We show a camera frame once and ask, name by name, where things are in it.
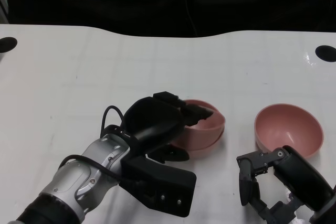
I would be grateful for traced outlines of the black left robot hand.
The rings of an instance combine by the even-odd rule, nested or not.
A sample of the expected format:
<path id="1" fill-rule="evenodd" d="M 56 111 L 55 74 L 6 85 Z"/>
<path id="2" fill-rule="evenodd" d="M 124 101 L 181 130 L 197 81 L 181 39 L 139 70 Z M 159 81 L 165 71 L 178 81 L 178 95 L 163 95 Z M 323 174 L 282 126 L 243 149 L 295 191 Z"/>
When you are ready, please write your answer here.
<path id="1" fill-rule="evenodd" d="M 188 152 L 172 142 L 187 126 L 214 114 L 201 105 L 188 104 L 169 92 L 155 93 L 135 102 L 124 114 L 121 127 L 138 140 L 140 153 L 164 164 L 189 160 Z"/>

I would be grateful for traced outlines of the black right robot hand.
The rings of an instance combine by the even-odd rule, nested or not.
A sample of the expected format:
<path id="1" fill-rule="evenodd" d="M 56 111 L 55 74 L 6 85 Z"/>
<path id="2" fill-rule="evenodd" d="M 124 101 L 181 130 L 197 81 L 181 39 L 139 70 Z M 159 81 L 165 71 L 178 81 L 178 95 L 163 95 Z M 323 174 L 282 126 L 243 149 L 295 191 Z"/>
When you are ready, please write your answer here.
<path id="1" fill-rule="evenodd" d="M 335 189 L 294 148 L 286 145 L 270 153 L 254 151 L 237 157 L 237 163 L 241 205 L 250 204 L 267 223 L 290 223 L 303 205 L 314 212 L 310 223 L 335 223 Z M 290 201 L 268 208 L 261 200 L 256 177 L 270 167 L 289 189 Z"/>

